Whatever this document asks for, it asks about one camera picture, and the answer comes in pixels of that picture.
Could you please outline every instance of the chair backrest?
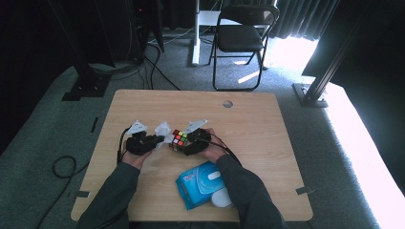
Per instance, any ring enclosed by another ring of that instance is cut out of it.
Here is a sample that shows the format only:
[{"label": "chair backrest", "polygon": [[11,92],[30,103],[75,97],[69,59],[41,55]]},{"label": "chair backrest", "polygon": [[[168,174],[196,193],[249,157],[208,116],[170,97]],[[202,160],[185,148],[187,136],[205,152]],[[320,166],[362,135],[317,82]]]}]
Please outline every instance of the chair backrest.
[{"label": "chair backrest", "polygon": [[231,20],[242,25],[274,26],[280,15],[280,11],[269,5],[230,5],[220,13],[217,26],[221,25],[222,19]]}]

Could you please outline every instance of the black chair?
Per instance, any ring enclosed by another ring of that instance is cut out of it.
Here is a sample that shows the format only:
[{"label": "black chair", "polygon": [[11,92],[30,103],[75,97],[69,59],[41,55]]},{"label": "black chair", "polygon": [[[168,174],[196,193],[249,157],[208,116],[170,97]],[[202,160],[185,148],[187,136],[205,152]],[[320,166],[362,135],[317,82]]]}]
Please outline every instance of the black chair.
[{"label": "black chair", "polygon": [[[218,17],[217,27],[212,42],[211,58],[214,58],[214,73],[212,85],[216,91],[253,91],[259,84],[262,76],[263,63],[266,55],[267,40],[271,28],[275,25],[279,10],[270,5],[230,5],[222,9]],[[235,25],[222,24],[227,19],[236,22]],[[222,52],[253,52],[252,55],[217,55],[217,49]],[[260,70],[257,83],[252,88],[228,88],[220,89],[216,85],[217,58],[218,57],[249,57],[247,65],[255,54],[260,59]]]}]

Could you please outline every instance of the person's right arm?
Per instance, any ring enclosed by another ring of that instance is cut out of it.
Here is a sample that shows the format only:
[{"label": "person's right arm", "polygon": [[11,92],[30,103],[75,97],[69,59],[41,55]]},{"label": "person's right arm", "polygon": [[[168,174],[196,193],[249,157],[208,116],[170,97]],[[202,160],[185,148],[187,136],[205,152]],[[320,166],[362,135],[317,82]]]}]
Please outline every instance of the person's right arm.
[{"label": "person's right arm", "polygon": [[[214,135],[212,129],[207,131]],[[212,141],[222,144],[215,136]],[[257,175],[243,168],[221,147],[210,144],[199,154],[220,170],[229,197],[238,209],[241,228],[288,228]]]}]

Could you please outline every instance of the person's right hand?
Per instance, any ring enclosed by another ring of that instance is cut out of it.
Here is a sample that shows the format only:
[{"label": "person's right hand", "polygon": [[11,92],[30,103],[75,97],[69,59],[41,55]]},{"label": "person's right hand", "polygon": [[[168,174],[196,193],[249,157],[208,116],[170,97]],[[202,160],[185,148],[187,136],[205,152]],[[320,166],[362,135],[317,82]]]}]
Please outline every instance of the person's right hand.
[{"label": "person's right hand", "polygon": [[[212,128],[205,129],[205,130],[209,134],[211,134],[211,142],[224,146],[224,144],[217,137],[215,137],[215,132]],[[226,154],[227,154],[227,152],[225,149],[223,149],[217,145],[214,145],[214,144],[209,144],[205,150],[197,153],[197,155],[207,158],[209,161],[211,161],[214,164],[217,162],[218,158],[220,158],[221,156],[224,156]]]}]

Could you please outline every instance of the stand base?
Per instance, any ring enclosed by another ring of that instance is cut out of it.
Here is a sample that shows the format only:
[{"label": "stand base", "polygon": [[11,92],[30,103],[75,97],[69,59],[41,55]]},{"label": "stand base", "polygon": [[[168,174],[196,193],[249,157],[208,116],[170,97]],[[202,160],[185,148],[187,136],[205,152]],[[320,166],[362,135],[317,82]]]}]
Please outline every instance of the stand base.
[{"label": "stand base", "polygon": [[97,74],[97,80],[92,88],[84,88],[79,77],[69,93],[63,95],[62,101],[79,101],[81,97],[102,97],[111,79],[110,74]]},{"label": "stand base", "polygon": [[310,84],[293,84],[295,92],[297,93],[298,99],[300,100],[301,106],[303,107],[313,107],[313,108],[327,108],[329,105],[327,100],[323,95],[321,95],[318,100],[312,101],[305,98],[307,91],[310,87]]}]

